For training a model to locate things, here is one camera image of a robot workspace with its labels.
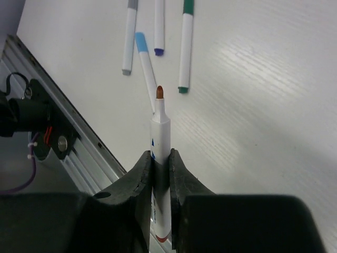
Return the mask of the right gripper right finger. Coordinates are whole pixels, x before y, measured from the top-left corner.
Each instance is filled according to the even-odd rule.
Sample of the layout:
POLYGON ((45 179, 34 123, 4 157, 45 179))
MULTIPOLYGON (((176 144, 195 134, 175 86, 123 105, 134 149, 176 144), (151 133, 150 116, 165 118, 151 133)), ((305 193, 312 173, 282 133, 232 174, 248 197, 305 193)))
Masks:
POLYGON ((216 194, 169 157, 172 248, 176 252, 325 252, 312 214, 282 194, 216 194))

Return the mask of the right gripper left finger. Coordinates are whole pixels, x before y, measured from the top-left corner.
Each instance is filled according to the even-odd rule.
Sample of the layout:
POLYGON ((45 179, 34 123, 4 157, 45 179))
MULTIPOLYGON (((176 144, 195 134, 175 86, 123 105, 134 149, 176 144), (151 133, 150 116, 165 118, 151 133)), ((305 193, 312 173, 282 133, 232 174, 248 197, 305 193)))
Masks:
POLYGON ((1 252, 148 252, 149 151, 101 192, 1 196, 1 252))

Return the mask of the dark red cap pen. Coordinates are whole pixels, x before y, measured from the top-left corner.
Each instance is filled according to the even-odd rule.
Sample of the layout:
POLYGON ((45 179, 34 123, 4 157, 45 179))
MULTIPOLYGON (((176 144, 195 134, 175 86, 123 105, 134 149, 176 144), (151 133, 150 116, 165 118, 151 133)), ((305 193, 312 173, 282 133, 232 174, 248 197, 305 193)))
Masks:
POLYGON ((171 120, 165 112, 164 91, 157 87, 155 112, 150 121, 151 157, 154 166, 152 220, 156 239, 164 243, 171 231, 171 197, 169 156, 171 153, 171 120))

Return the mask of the light blue cap pen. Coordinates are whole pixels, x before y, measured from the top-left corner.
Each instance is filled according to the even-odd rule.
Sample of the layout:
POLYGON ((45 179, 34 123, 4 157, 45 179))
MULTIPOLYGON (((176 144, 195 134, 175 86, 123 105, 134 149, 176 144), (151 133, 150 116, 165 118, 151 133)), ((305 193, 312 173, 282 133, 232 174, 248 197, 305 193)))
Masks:
POLYGON ((145 35, 142 32, 135 33, 135 41, 140 56, 145 83, 148 91, 148 97, 150 99, 151 108, 153 113, 155 112, 155 99, 156 99, 156 80, 153 73, 151 59, 147 48, 145 35))

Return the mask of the dark green cap pen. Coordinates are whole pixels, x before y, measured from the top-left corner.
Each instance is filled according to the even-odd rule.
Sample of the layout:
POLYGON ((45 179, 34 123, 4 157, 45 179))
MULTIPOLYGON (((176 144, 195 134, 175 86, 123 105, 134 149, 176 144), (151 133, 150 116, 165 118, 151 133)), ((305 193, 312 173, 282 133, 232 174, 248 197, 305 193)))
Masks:
POLYGON ((186 94, 190 87, 190 68, 193 37, 194 1, 185 0, 183 4, 180 71, 178 90, 180 94, 186 94))

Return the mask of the purple cap pen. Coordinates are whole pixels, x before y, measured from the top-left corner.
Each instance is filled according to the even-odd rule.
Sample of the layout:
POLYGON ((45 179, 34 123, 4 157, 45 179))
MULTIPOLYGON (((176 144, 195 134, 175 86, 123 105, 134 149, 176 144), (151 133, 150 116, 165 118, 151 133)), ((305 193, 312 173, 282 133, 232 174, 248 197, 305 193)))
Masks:
POLYGON ((156 56, 163 56, 165 49, 164 3, 165 0, 155 0, 154 4, 154 52, 156 56))

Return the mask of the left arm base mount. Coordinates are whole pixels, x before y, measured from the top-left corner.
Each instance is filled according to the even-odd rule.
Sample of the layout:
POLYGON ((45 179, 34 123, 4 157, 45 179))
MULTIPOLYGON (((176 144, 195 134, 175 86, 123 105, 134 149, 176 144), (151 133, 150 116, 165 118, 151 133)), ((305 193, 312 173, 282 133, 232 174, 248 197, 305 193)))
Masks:
POLYGON ((13 72, 6 77, 5 83, 6 91, 1 91, 1 137, 12 137, 15 132, 38 133, 37 157, 43 161, 53 150, 57 158, 64 160, 79 137, 70 120, 37 79, 29 80, 13 72), (25 83, 21 99, 7 98, 13 75, 21 77, 25 83))

